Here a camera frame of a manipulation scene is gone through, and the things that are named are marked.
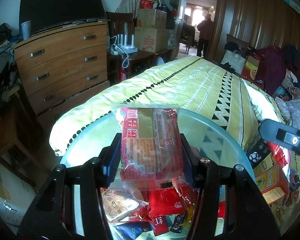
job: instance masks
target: stacked boxes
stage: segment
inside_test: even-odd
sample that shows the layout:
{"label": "stacked boxes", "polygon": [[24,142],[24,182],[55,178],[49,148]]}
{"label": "stacked boxes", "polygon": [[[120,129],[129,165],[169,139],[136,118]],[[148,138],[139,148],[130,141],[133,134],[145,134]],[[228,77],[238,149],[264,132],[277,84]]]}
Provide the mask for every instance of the stacked boxes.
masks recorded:
{"label": "stacked boxes", "polygon": [[158,52],[168,48],[170,30],[166,29],[167,13],[157,9],[138,9],[135,46]]}

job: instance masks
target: person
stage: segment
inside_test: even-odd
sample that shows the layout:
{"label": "person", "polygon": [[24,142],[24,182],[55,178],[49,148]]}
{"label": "person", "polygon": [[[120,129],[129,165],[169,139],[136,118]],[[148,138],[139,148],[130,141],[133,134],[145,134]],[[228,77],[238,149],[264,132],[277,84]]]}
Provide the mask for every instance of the person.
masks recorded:
{"label": "person", "polygon": [[208,13],[205,16],[205,19],[198,24],[197,29],[200,32],[197,56],[198,57],[202,56],[201,52],[203,49],[203,57],[205,58],[207,55],[208,45],[209,45],[209,41],[213,29],[213,21],[211,20],[211,14]]}

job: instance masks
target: white cable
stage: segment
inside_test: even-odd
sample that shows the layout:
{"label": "white cable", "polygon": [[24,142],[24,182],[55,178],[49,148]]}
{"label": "white cable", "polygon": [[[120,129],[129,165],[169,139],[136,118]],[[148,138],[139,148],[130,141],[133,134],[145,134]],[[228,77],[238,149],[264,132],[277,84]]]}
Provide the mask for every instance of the white cable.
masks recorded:
{"label": "white cable", "polygon": [[123,68],[129,67],[129,65],[130,65],[130,58],[129,58],[128,53],[126,53],[123,49],[121,49],[119,46],[116,45],[116,42],[117,42],[117,36],[113,36],[113,37],[111,37],[110,39],[113,39],[113,38],[115,38],[115,41],[114,41],[114,44],[111,45],[111,47],[112,47],[114,50],[117,50],[117,48],[118,48],[119,50],[121,50],[123,53],[125,53],[125,54],[127,55],[127,57],[123,60],[121,66],[122,66]]}

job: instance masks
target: wooden dresser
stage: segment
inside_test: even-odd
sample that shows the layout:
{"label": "wooden dresser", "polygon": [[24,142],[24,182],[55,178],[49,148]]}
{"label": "wooden dresser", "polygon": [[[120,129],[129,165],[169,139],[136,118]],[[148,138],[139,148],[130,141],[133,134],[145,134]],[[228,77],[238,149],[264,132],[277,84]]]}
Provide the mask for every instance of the wooden dresser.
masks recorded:
{"label": "wooden dresser", "polygon": [[109,87],[106,22],[58,28],[15,45],[28,100],[44,130]]}

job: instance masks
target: television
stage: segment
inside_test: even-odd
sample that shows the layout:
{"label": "television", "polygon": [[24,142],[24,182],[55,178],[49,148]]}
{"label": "television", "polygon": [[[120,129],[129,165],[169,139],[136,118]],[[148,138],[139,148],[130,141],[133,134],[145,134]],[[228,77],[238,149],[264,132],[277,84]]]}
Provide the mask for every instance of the television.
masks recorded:
{"label": "television", "polygon": [[104,20],[101,0],[20,0],[21,24],[31,22],[31,35],[76,23]]}

